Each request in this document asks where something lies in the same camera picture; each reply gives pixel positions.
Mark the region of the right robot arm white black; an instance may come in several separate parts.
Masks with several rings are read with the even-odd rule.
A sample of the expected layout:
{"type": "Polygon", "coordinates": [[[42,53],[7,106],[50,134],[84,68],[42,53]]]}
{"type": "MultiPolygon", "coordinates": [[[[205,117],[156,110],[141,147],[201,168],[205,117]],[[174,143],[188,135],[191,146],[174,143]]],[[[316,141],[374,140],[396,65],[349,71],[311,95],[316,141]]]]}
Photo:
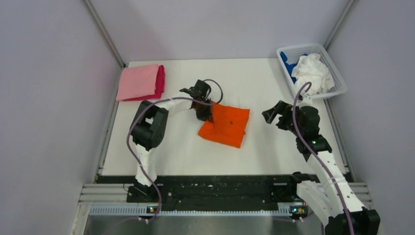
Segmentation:
{"type": "Polygon", "coordinates": [[[262,116],[270,124],[278,118],[278,129],[296,136],[299,153],[313,169],[320,186],[311,175],[295,172],[290,176],[287,196],[303,200],[318,217],[326,235],[376,235],[380,216],[356,196],[339,169],[332,148],[320,134],[320,115],[313,106],[291,105],[279,101],[262,116]]]}

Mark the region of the orange t shirt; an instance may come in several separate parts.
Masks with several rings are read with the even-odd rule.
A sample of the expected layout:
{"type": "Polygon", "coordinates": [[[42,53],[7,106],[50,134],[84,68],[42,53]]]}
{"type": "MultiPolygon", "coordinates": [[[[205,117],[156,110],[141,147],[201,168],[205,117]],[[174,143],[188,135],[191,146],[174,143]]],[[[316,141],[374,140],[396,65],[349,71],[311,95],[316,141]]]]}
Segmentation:
{"type": "Polygon", "coordinates": [[[250,117],[250,110],[225,105],[211,107],[213,121],[205,121],[199,137],[216,143],[240,148],[250,117]]]}

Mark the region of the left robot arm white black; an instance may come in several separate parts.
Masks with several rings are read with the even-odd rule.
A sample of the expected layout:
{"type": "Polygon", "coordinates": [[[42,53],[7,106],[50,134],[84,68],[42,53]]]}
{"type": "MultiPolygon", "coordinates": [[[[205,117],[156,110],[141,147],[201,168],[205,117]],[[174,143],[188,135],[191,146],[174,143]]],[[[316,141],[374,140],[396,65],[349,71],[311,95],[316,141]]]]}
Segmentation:
{"type": "Polygon", "coordinates": [[[126,144],[138,163],[132,193],[144,202],[155,198],[161,203],[161,192],[156,185],[157,173],[152,151],[158,147],[165,135],[167,121],[170,117],[193,109],[200,121],[213,122],[212,107],[217,103],[209,98],[211,79],[197,80],[190,88],[182,88],[177,94],[167,99],[140,103],[129,128],[126,144]]]}

